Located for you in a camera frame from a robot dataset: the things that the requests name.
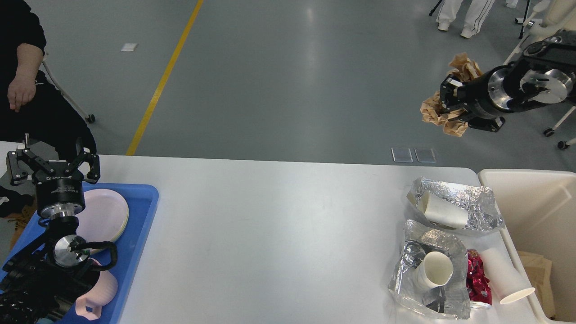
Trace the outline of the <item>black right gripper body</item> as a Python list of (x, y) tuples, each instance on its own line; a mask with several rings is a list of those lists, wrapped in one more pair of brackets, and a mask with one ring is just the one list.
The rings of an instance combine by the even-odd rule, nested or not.
[(474, 118), (494, 119), (507, 113), (498, 107), (491, 98), (488, 88), (490, 77), (491, 74), (484, 74), (458, 88), (457, 98), (466, 111), (459, 117), (462, 121), (469, 122)]

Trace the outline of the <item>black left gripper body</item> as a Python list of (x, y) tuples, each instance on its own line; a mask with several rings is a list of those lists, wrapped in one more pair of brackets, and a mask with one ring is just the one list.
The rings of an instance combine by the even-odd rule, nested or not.
[(53, 219), (59, 214), (74, 216), (85, 209), (84, 175), (35, 174), (37, 214)]

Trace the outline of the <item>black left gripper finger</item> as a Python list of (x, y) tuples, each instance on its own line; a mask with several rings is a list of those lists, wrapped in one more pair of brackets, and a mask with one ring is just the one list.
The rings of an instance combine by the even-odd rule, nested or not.
[[(98, 183), (101, 176), (99, 156), (91, 153), (88, 148), (85, 148), (80, 137), (76, 140), (75, 148), (76, 155), (74, 159), (67, 164), (67, 175), (70, 176), (71, 179), (82, 180), (91, 184)], [(80, 166), (83, 164), (88, 164), (89, 167), (86, 174), (80, 170)]]
[(31, 150), (31, 138), (26, 134), (22, 145), (7, 154), (6, 164), (9, 172), (9, 181), (12, 186), (19, 186), (31, 180), (39, 183), (50, 175), (50, 164)]

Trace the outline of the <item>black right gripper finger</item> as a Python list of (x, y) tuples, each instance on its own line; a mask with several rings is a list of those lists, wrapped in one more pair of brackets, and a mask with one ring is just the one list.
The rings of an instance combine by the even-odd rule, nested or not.
[(440, 113), (451, 113), (464, 108), (464, 103), (458, 96), (459, 89), (463, 86), (463, 82), (454, 74), (449, 74), (443, 80), (439, 92)]
[(468, 127), (477, 129), (480, 131), (487, 131), (496, 133), (500, 131), (502, 125), (505, 124), (504, 117), (496, 117), (493, 119), (484, 119), (481, 117), (476, 117), (473, 115), (465, 115), (463, 117), (459, 117), (459, 121), (467, 123)]

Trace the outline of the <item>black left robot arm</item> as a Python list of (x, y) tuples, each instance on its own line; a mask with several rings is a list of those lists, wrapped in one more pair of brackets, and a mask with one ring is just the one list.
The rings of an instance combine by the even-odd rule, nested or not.
[(99, 181), (99, 156), (82, 149), (72, 162), (46, 161), (32, 152), (26, 135), (8, 152), (6, 164), (12, 185), (34, 183), (38, 223), (45, 231), (2, 267), (1, 322), (55, 322), (117, 264), (113, 242), (88, 242), (77, 234), (77, 215), (85, 209), (82, 182)]

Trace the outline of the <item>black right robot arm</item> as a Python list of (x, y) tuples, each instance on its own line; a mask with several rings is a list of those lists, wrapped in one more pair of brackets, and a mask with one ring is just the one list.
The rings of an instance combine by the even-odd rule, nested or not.
[(449, 121), (498, 132), (509, 113), (520, 113), (565, 100), (575, 102), (576, 33), (560, 30), (524, 49), (510, 64), (475, 80), (449, 74), (440, 88), (441, 113), (463, 109)]

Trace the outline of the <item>seated person's hand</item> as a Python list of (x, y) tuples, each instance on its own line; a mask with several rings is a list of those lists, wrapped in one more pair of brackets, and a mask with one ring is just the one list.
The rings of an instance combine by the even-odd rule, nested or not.
[(7, 98), (9, 108), (14, 112), (20, 112), (36, 94), (35, 76), (17, 75), (8, 86)]

